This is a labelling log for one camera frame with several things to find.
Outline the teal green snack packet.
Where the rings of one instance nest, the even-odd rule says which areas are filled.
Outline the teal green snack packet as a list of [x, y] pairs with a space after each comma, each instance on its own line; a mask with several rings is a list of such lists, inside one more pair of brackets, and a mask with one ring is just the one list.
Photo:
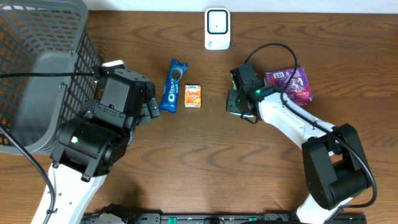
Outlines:
[[[233, 90], [237, 90], [235, 82], [232, 81], [233, 84]], [[229, 112], [230, 114], [236, 115], [236, 116], [240, 116], [241, 113], [234, 113], [234, 112]], [[254, 118], [254, 115], [244, 115], [245, 118]]]

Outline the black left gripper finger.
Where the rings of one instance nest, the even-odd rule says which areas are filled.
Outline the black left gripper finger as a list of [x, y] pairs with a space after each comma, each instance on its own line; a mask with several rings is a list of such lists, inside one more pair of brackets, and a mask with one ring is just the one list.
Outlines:
[[156, 97], [143, 104], [138, 119], [138, 125], [150, 123], [153, 119], [160, 117], [160, 109]]
[[147, 99], [151, 100], [155, 98], [155, 85], [152, 82], [147, 82], [146, 87], [147, 87], [147, 93], [146, 93]]

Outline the red purple snack packet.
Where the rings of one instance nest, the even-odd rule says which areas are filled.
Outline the red purple snack packet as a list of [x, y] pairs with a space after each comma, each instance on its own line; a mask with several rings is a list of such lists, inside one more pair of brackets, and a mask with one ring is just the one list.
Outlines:
[[305, 74], [305, 69], [303, 67], [298, 67], [295, 73], [293, 73], [293, 71], [294, 69], [291, 68], [266, 72], [264, 81], [266, 85], [274, 85], [282, 90], [289, 78], [293, 77], [285, 93], [296, 105], [303, 106], [313, 100], [312, 92]]

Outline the small orange snack box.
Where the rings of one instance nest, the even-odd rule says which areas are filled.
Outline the small orange snack box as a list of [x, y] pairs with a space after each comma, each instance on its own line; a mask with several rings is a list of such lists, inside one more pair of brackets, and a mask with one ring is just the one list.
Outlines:
[[186, 85], [185, 86], [185, 107], [200, 108], [201, 107], [201, 86]]

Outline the blue Oreo cookie pack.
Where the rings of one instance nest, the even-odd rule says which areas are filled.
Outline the blue Oreo cookie pack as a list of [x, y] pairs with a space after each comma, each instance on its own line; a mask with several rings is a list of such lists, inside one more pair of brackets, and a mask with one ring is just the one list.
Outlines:
[[187, 63], [180, 63], [177, 59], [172, 59], [159, 105], [161, 110], [169, 113], [177, 112], [179, 82], [187, 69]]

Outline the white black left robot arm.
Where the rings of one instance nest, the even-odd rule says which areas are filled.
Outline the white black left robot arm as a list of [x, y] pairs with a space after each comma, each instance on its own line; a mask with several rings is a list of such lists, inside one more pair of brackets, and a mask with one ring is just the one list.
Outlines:
[[137, 72], [105, 68], [100, 100], [88, 100], [56, 133], [45, 189], [32, 223], [79, 223], [113, 165], [125, 155], [136, 126], [160, 115], [155, 86]]

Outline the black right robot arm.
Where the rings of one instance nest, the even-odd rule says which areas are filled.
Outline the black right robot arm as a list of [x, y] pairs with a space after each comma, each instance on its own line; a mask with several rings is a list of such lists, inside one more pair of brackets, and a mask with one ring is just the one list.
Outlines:
[[310, 192], [296, 211], [302, 223], [329, 223], [350, 201], [377, 187], [357, 131], [349, 124], [335, 126], [293, 103], [284, 90], [266, 86], [257, 77], [233, 75], [226, 109], [252, 124], [263, 121], [277, 128], [302, 151], [305, 181]]

